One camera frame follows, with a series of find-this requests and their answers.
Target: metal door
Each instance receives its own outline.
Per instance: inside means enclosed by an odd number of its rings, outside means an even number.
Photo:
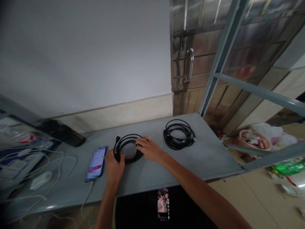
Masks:
[[[198,111],[231,2],[172,1],[174,115]],[[258,84],[304,21],[304,0],[251,0],[223,73]],[[205,121],[224,128],[248,95],[220,80]]]

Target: table surface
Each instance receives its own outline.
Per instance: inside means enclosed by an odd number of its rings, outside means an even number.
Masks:
[[[166,145],[163,139],[163,130],[165,129],[166,123],[172,119],[182,119],[191,126],[196,135],[196,142],[192,146],[182,150],[172,150]],[[90,186],[90,183],[85,183],[84,179],[92,154],[100,147],[107,146],[108,149],[112,149],[116,136],[125,136],[127,134],[139,134],[141,136],[146,135],[151,137],[170,156],[203,180],[227,177],[243,172],[239,164],[198,113],[136,123],[83,134],[88,140],[78,148],[61,144],[57,149],[58,151],[64,151],[66,156],[77,156],[78,161],[76,167],[68,177],[58,182],[48,195],[46,195],[47,200],[41,200],[30,213],[40,213],[81,205]],[[173,134],[179,137],[180,133],[173,132]],[[129,154],[135,153],[135,145],[128,144],[123,151],[127,157]],[[59,153],[53,153],[51,160],[55,160],[61,156]],[[55,182],[59,161],[50,164],[43,170],[43,172],[48,170],[53,172],[49,183],[43,185],[36,191],[31,191],[28,187],[25,187],[18,196],[44,195]],[[61,177],[67,176],[72,167],[73,160],[69,158],[64,159],[61,167]],[[106,170],[104,169],[102,176],[94,183],[86,203],[101,201],[106,180]],[[145,157],[142,157],[135,163],[125,166],[118,189],[118,196],[174,185],[178,185],[178,182],[171,173],[160,164],[148,161]],[[23,215],[38,199],[28,198],[12,201],[6,210],[7,216],[12,218]]]

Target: coiled black cable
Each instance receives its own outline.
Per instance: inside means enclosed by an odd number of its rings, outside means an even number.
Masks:
[[[173,123],[171,125],[168,125],[172,121],[181,121],[181,122],[184,122],[186,125],[182,124],[182,123]],[[182,131],[186,137],[177,138],[177,137],[172,136],[171,133],[174,130]],[[195,134],[194,134],[193,130],[191,129],[190,125],[181,119],[173,119],[173,120],[169,121],[165,126],[165,130],[163,131],[163,136],[164,136],[164,140],[165,140],[166,144],[171,149],[174,149],[174,150],[180,150],[185,147],[191,146],[196,141]]]
[[[120,159],[121,159],[121,155],[120,155],[121,149],[129,143],[134,143],[135,144],[136,139],[141,138],[141,137],[142,136],[138,135],[138,134],[129,134],[129,135],[126,135],[122,138],[120,136],[117,136],[117,138],[115,140],[115,145],[114,145],[114,148],[113,148],[114,158],[117,160],[117,162],[120,162]],[[132,159],[125,159],[125,165],[136,162],[142,156],[143,156],[143,153],[140,150],[137,149],[137,152]]]

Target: door handle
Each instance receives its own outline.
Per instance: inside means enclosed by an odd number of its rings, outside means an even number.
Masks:
[[[193,72],[194,50],[190,48],[186,53],[189,57],[191,57],[191,61],[190,61],[190,71],[188,73],[188,77],[184,78],[184,84],[189,84],[191,82],[192,72]]]

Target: plastic bag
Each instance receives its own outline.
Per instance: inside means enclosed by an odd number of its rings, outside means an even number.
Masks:
[[[277,139],[276,144],[278,146],[289,146],[292,144],[297,143],[298,140],[296,139],[296,137],[286,134],[285,132]]]
[[[257,133],[260,133],[269,140],[271,140],[272,138],[279,137],[283,133],[282,127],[273,127],[268,123],[264,122],[250,125],[250,129],[254,130]]]

